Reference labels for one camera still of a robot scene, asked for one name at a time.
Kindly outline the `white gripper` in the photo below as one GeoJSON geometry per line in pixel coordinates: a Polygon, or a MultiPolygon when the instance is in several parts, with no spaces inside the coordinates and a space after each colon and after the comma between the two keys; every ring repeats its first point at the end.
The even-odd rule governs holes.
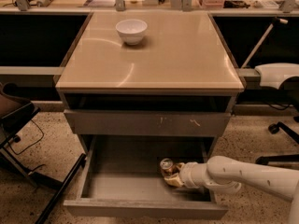
{"type": "Polygon", "coordinates": [[[179,174],[166,176],[164,181],[172,187],[189,189],[203,187],[206,183],[206,165],[197,162],[179,162],[175,164],[179,174]]]}

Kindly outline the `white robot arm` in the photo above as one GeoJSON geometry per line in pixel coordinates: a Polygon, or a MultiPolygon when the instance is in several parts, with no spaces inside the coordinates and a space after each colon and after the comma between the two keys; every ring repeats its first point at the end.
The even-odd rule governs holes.
{"type": "Polygon", "coordinates": [[[288,224],[299,224],[299,172],[214,156],[206,163],[160,162],[164,181],[172,187],[205,187],[222,194],[237,193],[242,184],[278,196],[292,203],[288,224]]]}

